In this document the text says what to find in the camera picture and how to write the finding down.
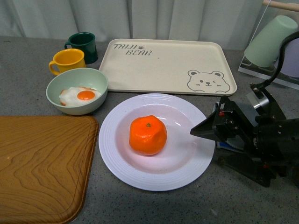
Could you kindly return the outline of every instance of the fried egg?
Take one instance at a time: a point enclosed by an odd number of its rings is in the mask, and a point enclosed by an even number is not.
[[[63,106],[81,106],[95,101],[100,95],[100,92],[95,89],[78,86],[62,90],[59,98]]]

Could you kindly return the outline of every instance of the mint green cup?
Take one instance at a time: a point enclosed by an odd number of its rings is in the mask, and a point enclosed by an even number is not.
[[[59,99],[61,91],[78,86],[96,89],[101,95],[95,101],[81,106],[61,105]],[[83,115],[91,113],[99,108],[107,97],[107,91],[108,79],[102,72],[91,68],[78,68],[65,71],[52,79],[47,86],[46,96],[47,99],[60,111],[70,115]]]
[[[246,58],[259,67],[269,67],[278,58],[281,42],[295,33],[298,24],[293,19],[278,15],[269,22],[245,49]]]

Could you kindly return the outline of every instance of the mug handle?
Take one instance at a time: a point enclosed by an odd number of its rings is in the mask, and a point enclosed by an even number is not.
[[[68,41],[64,44],[64,49],[67,49],[67,45],[70,45],[71,43]]]
[[[54,65],[54,64],[55,64],[55,62],[54,62],[54,61],[51,61],[51,62],[49,63],[49,69],[50,69],[50,71],[51,71],[54,75],[58,76],[58,75],[60,75],[60,72],[55,71],[55,70],[53,69],[53,65]]]

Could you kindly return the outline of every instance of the light green bowl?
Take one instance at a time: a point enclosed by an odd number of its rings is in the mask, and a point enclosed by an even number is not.
[[[101,93],[95,101],[82,106],[63,106],[60,104],[59,95],[62,90],[70,87],[84,86],[96,89]],[[78,68],[65,71],[56,76],[46,90],[47,99],[59,110],[71,115],[83,115],[99,108],[106,99],[108,91],[107,77],[96,69]]]

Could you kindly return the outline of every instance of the bear face print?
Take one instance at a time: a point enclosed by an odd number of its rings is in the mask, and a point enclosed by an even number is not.
[[[230,90],[229,84],[223,79],[224,74],[222,72],[200,73],[196,70],[190,70],[188,75],[190,80],[187,85],[193,91],[217,93]]]

